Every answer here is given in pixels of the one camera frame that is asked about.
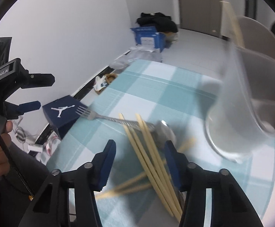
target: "brown basket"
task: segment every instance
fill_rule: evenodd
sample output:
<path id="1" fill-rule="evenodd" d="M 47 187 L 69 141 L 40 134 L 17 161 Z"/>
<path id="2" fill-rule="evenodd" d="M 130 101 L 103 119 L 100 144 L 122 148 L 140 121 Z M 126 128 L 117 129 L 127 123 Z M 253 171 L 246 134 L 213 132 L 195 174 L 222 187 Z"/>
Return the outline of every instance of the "brown basket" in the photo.
<path id="1" fill-rule="evenodd" d="M 107 83 L 108 85 L 111 84 L 111 83 L 113 82 L 113 80 L 115 80 L 116 78 L 117 78 L 117 74 L 115 74 L 115 73 L 105 74 L 105 80 L 106 80 L 106 83 Z M 95 92 L 99 95 L 99 94 L 102 93 L 102 91 L 103 91 L 104 89 L 106 89 L 106 87 L 100 89 L 99 91 L 96 91 L 96 90 L 95 90 Z"/>

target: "cardboard box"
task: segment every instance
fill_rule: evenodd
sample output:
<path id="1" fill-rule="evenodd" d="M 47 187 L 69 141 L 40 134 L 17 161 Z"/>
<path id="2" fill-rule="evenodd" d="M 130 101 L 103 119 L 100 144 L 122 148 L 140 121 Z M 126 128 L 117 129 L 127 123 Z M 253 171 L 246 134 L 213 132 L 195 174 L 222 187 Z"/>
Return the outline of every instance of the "cardboard box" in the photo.
<path id="1" fill-rule="evenodd" d="M 131 28 L 135 33 L 135 42 L 141 46 L 147 46 L 162 52 L 166 45 L 164 33 L 157 32 L 155 26 L 144 26 Z"/>
<path id="2" fill-rule="evenodd" d="M 62 97 L 43 106 L 46 119 L 61 139 L 80 117 L 76 113 L 79 106 L 86 107 L 71 96 Z"/>

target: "teal and white tablecloth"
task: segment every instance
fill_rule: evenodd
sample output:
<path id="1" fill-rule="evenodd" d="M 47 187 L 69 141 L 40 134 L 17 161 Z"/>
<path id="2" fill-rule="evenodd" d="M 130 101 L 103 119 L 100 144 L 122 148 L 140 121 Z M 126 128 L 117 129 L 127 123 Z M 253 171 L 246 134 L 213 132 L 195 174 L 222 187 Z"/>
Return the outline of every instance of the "teal and white tablecloth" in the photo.
<path id="1" fill-rule="evenodd" d="M 204 120 L 214 103 L 219 80 L 158 62 L 137 60 L 97 97 L 89 107 L 99 114 L 118 118 L 123 113 L 135 120 L 166 121 L 177 137 L 176 147 L 194 137 L 193 147 L 185 152 L 191 162 L 203 169 L 227 168 L 247 194 L 260 217 L 270 200 L 275 178 L 275 144 L 263 145 L 253 156 L 237 164 L 212 150 L 204 134 Z M 108 184 L 111 189 L 143 171 L 123 127 L 106 120 L 84 118 L 73 125 L 47 163 L 49 170 L 74 170 L 91 161 L 113 139 L 117 152 Z M 206 226 L 211 217 L 211 191 L 207 190 Z M 74 201 L 73 191 L 70 200 Z M 153 189 L 97 201 L 104 227 L 178 226 L 166 212 Z"/>

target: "screw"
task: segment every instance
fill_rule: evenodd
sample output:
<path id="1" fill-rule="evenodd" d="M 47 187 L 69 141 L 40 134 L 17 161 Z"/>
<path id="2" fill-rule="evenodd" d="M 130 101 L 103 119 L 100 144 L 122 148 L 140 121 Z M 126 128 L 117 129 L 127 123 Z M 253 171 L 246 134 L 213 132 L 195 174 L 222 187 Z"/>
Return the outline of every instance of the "screw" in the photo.
<path id="1" fill-rule="evenodd" d="M 59 174 L 60 174 L 60 170 L 59 170 L 59 169 L 54 169 L 54 170 L 51 172 L 51 174 L 52 174 L 53 176 L 59 175 Z"/>
<path id="2" fill-rule="evenodd" d="M 86 169 L 89 169 L 89 168 L 93 167 L 93 164 L 91 162 L 87 162 L 87 163 L 84 164 L 84 167 Z"/>
<path id="3" fill-rule="evenodd" d="M 188 168 L 194 169 L 194 168 L 196 168 L 196 164 L 191 162 L 191 163 L 188 164 Z"/>
<path id="4" fill-rule="evenodd" d="M 221 169 L 220 172 L 221 172 L 221 174 L 224 175 L 224 176 L 229 175 L 229 171 L 228 171 L 227 169 Z"/>

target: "fork handle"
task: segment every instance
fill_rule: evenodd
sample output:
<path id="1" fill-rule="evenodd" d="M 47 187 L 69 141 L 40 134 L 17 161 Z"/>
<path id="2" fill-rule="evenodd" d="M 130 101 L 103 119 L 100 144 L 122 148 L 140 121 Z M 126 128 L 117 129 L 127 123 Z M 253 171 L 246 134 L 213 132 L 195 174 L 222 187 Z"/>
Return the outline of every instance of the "fork handle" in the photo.
<path id="1" fill-rule="evenodd" d="M 138 125 L 138 122 L 134 121 L 134 120 L 120 120 L 120 119 L 111 118 L 111 117 L 102 116 L 102 115 L 98 115 L 97 118 L 113 121 L 113 122 L 116 122 L 116 123 L 119 123 L 119 124 L 122 124 L 122 125 L 127 125 L 127 126 L 130 126 L 133 129 L 136 129 L 136 130 L 139 130 L 139 131 L 141 130 L 139 125 Z M 155 125 L 154 124 L 146 122 L 146 125 L 148 126 L 150 132 L 153 132 L 155 130 Z"/>

